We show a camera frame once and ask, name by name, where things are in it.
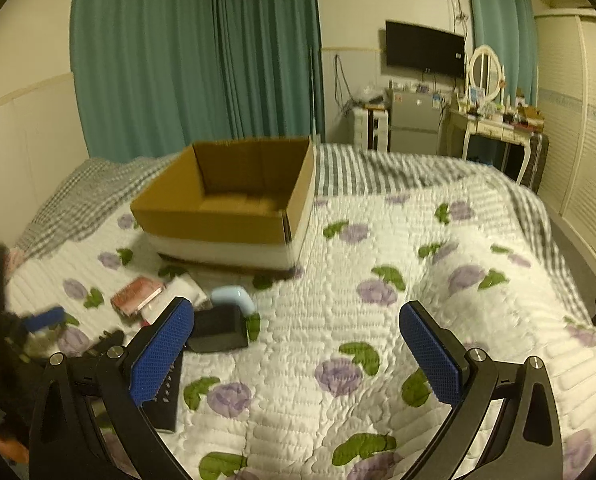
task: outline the cardboard box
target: cardboard box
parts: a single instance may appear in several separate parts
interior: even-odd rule
[[[288,270],[298,262],[314,193],[308,138],[196,142],[131,211],[160,254]]]

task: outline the teal curtain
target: teal curtain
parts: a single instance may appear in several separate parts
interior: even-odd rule
[[[474,47],[488,44],[505,67],[505,96],[514,102],[521,88],[526,101],[536,104],[538,35],[531,0],[472,0]],[[499,168],[504,144],[473,137],[468,158]]]
[[[324,131],[316,0],[73,0],[71,70],[92,156]]]

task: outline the white quilt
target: white quilt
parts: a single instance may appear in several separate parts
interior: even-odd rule
[[[62,305],[69,327],[57,343],[49,334],[35,344],[77,354],[105,330],[139,329],[111,307],[117,290],[179,271],[134,228],[126,203],[89,238],[24,263],[9,308]],[[399,334],[409,300],[494,359],[544,359],[566,479],[596,451],[596,329],[566,316],[510,204],[481,177],[317,199],[293,279],[191,275],[206,291],[245,286],[260,320],[250,320],[247,349],[185,354],[177,432],[162,439],[195,479],[400,478],[449,412]],[[475,465],[495,416],[494,407],[458,474]]]

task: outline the television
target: television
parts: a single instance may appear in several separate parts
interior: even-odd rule
[[[386,22],[387,66],[464,78],[464,38],[435,28]]]

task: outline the white closet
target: white closet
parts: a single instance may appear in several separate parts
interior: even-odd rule
[[[550,138],[538,194],[596,274],[596,13],[554,9],[536,22]]]

